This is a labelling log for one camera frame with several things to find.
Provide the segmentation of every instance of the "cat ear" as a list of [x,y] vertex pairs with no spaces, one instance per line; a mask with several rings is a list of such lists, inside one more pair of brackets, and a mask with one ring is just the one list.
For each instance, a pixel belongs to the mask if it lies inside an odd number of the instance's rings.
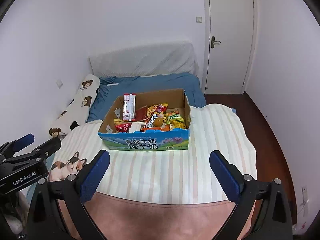
[[87,159],[82,159],[81,161],[82,166],[85,165],[87,163]]
[[76,152],[74,155],[73,155],[73,158],[79,158],[79,152]]

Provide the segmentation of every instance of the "dark red floor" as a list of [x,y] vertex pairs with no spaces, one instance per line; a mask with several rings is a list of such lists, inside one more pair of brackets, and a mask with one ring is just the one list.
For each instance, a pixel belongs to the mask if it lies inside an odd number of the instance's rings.
[[[258,180],[272,181],[279,178],[287,193],[292,213],[292,222],[297,222],[296,199],[287,162],[270,126],[247,93],[243,95],[205,95],[207,104],[222,104],[235,108],[245,133],[257,152]],[[260,205],[256,205],[253,218]]]

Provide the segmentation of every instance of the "headboard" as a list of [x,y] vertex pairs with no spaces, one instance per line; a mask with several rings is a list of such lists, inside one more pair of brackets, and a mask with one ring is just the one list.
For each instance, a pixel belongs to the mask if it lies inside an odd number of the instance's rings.
[[193,45],[189,41],[136,46],[89,56],[97,77],[134,77],[189,72],[198,74]]

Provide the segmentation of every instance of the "blue gripper pad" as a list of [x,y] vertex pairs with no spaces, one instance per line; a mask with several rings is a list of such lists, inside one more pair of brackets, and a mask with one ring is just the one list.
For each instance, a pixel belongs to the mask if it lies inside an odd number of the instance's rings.
[[34,141],[35,141],[35,137],[33,136],[33,134],[29,133],[29,134],[23,136],[22,138],[14,141],[13,146],[12,146],[12,150],[14,152],[19,152],[22,149],[24,149],[25,147],[29,146]]
[[109,153],[105,150],[100,150],[92,162],[83,166],[78,173],[76,189],[82,204],[91,200],[109,164]]
[[228,200],[237,204],[242,188],[232,175],[231,165],[218,150],[210,154],[209,163]]

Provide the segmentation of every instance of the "door frame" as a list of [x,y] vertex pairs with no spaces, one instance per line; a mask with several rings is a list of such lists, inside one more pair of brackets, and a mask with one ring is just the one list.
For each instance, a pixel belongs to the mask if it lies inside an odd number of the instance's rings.
[[[253,7],[253,33],[252,33],[252,42],[251,42],[251,50],[250,50],[250,57],[248,62],[247,71],[244,78],[244,84],[241,89],[241,94],[244,93],[245,88],[247,86],[247,82],[250,76],[250,72],[252,69],[252,61],[256,47],[256,40],[257,40],[257,25],[258,25],[258,3],[257,0],[253,0],[254,7]],[[210,18],[210,0],[204,0],[204,22],[205,22],[205,31],[204,31],[204,68],[203,68],[203,75],[202,75],[202,84],[201,90],[202,93],[205,94],[206,85],[207,85],[207,76],[208,76],[208,68],[209,68],[209,52],[210,52],[210,29],[211,29],[211,18]]]

